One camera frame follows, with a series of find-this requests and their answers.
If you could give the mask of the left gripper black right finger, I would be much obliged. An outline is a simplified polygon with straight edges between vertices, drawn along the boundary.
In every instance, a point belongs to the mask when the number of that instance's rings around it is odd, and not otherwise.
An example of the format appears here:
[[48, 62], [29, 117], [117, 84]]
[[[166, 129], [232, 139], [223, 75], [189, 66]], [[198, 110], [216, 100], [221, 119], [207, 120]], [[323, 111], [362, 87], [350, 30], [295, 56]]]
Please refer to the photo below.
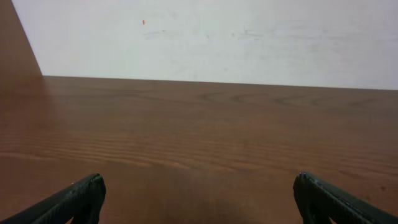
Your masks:
[[397, 224], [397, 217], [308, 172], [296, 176], [293, 190], [303, 224]]

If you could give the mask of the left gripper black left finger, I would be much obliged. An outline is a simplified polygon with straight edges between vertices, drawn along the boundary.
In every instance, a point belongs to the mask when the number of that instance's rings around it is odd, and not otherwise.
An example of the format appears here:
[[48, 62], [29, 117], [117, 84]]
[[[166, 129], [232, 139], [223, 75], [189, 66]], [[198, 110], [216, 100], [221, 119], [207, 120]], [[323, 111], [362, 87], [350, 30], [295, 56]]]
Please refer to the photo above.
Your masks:
[[100, 174], [91, 174], [1, 224], [97, 224], [106, 196]]

